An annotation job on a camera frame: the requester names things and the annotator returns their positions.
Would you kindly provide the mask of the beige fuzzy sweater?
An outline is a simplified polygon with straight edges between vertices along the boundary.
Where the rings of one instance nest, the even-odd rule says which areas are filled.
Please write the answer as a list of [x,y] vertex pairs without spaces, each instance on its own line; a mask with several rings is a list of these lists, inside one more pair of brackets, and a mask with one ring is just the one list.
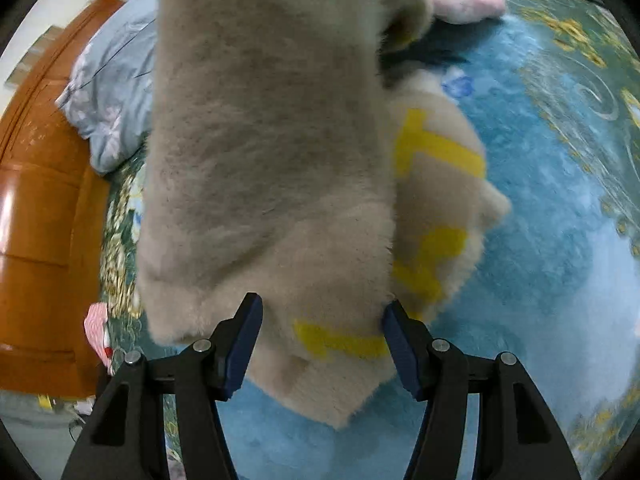
[[262,297],[248,377],[345,427],[394,376],[381,321],[431,321],[510,211],[437,77],[384,52],[431,0],[158,0],[137,288],[158,344]]

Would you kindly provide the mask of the grey-blue floral quilt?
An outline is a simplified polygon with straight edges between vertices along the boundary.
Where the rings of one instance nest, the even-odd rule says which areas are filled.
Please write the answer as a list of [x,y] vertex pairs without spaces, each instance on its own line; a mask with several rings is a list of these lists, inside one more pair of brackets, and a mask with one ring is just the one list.
[[55,101],[89,142],[98,174],[117,169],[151,130],[157,3],[129,0],[117,10],[78,55]]

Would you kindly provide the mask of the orange wooden headboard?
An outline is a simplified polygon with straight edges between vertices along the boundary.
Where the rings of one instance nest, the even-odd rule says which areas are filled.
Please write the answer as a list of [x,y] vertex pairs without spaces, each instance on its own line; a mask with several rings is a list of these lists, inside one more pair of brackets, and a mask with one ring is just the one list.
[[84,332],[100,296],[110,185],[56,99],[93,34],[122,6],[96,0],[16,90],[1,122],[1,387],[91,396],[99,358]]

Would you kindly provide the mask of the teal floral bed blanket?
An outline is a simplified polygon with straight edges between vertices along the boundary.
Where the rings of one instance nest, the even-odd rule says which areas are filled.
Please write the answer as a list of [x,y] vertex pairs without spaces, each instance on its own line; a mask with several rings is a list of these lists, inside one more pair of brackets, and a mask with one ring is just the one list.
[[[597,3],[506,3],[499,21],[434,26],[386,62],[431,65],[512,203],[430,328],[469,354],[518,356],[582,478],[597,479],[639,422],[639,59]],[[112,177],[101,269],[112,370],[130,350],[175,353],[153,344],[134,291],[143,161]],[[402,479],[423,410],[397,379],[342,431],[247,380],[219,405],[241,479]]]

